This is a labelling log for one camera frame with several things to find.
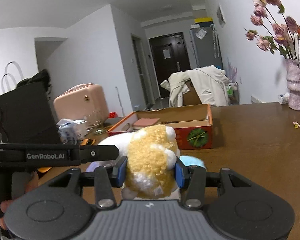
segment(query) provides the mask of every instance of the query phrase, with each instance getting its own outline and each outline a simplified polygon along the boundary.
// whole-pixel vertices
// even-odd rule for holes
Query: pink suitcase
[[[59,119],[82,120],[96,111],[104,122],[109,116],[103,89],[100,85],[81,84],[77,85],[53,102]]]

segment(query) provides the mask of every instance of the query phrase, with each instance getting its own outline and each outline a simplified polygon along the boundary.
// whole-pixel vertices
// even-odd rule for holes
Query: tabletop
[[[300,124],[300,112],[265,103],[213,107],[212,116],[213,148],[181,154],[202,159],[208,171],[229,167],[288,201],[296,214],[288,239],[300,240],[300,128],[293,125],[294,121]],[[67,169],[53,168],[40,182]],[[120,201],[118,192],[115,196]],[[93,188],[84,189],[83,197],[93,203]],[[206,190],[207,203],[216,197],[216,189]]]

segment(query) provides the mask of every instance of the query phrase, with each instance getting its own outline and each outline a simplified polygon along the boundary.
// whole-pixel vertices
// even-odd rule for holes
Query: green plant picture on box
[[[208,142],[208,132],[202,128],[195,128],[188,134],[187,140],[191,146],[201,148]]]

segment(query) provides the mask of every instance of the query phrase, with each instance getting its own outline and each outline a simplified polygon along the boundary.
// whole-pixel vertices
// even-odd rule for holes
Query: gray ribbed surface
[[[75,240],[225,240],[198,211],[177,201],[123,201],[113,211],[99,212]]]

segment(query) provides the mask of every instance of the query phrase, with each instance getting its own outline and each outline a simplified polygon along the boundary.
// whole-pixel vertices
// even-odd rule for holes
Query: yellow curly fur
[[[168,171],[167,156],[163,150],[151,147],[151,144],[162,145],[165,149],[177,153],[176,140],[169,141],[165,125],[154,125],[145,127],[142,130],[146,135],[141,138],[132,138],[128,146],[128,164],[125,185],[131,190],[138,192],[138,197],[141,198],[161,198],[169,196],[175,180],[173,178],[173,170]],[[136,172],[144,173],[145,175],[155,179],[153,187],[146,191],[140,191],[133,181],[133,174]],[[154,189],[161,186],[163,195],[154,195]]]

